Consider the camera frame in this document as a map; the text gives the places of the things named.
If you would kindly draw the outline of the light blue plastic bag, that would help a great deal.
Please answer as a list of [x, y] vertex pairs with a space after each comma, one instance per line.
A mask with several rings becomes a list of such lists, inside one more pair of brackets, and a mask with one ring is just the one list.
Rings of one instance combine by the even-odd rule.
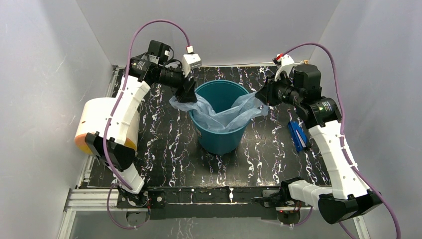
[[202, 128], [224, 133], [237, 130], [247, 125], [252, 119], [266, 116], [269, 107], [255, 98], [254, 93], [237, 97], [234, 102], [228, 104], [228, 108], [217, 112], [217, 107], [204, 97], [196, 94], [196, 103], [180, 103], [176, 97], [169, 101], [170, 105], [178, 110], [190, 112], [193, 120]]

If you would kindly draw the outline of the teal plastic trash bin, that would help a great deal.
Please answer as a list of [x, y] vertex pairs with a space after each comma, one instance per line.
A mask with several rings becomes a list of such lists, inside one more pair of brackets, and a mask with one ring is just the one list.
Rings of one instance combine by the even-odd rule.
[[[198, 86], [195, 93], [205, 98], [211, 104], [212, 109], [219, 113], [231, 108], [238, 97], [249, 92], [236, 82], [213, 80]], [[202, 148], [217, 155], [224, 155], [235, 150], [240, 144], [246, 127], [250, 124], [250, 121], [247, 121], [233, 130], [217, 132], [200, 125], [194, 111], [189, 111], [189, 115], [194, 123], [195, 132]]]

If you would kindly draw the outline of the blue stapler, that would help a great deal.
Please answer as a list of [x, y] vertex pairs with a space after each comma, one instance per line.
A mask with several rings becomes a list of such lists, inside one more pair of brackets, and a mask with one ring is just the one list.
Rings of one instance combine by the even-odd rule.
[[287, 127], [292, 137], [296, 152], [301, 152], [310, 149], [310, 141], [297, 122], [290, 121], [288, 122]]

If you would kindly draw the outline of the cream orange round container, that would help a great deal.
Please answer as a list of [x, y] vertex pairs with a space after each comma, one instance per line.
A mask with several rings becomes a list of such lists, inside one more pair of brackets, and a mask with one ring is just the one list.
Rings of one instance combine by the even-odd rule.
[[[74, 143], [78, 149], [83, 153], [92, 155], [92, 151], [85, 143], [85, 136], [87, 133], [99, 132], [103, 136], [106, 118], [114, 106], [115, 98], [95, 98], [87, 101], [81, 115], [81, 119], [76, 131]], [[130, 127], [126, 133], [125, 146], [137, 150], [138, 133], [139, 133], [139, 111], [133, 114]]]

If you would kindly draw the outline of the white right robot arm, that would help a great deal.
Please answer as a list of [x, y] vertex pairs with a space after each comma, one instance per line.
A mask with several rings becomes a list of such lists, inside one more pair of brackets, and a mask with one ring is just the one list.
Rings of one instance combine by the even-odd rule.
[[285, 103], [295, 107], [320, 150], [331, 186], [317, 186], [297, 177], [283, 181], [276, 198], [286, 206], [305, 202], [329, 224], [364, 215], [380, 205], [381, 199], [353, 169], [355, 163], [340, 132], [342, 116], [338, 105], [322, 96], [317, 66], [299, 64], [289, 69], [287, 73], [286, 68], [280, 67], [255, 96], [267, 106]]

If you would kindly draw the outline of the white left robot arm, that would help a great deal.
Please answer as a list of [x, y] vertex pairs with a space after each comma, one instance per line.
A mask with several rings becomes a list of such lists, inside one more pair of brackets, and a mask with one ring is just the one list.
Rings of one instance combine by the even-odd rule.
[[152, 40], [145, 53], [130, 57], [118, 93], [111, 99], [112, 106], [95, 114], [104, 129], [89, 130], [84, 136], [91, 154], [114, 173], [119, 193], [134, 207], [144, 207], [149, 195], [142, 190], [144, 177], [135, 167], [136, 146], [129, 146], [127, 137], [131, 129], [138, 136], [138, 108], [153, 84], [169, 87], [179, 103], [197, 102], [196, 82], [188, 75], [202, 61], [192, 45], [186, 51], [178, 60], [171, 55], [171, 46]]

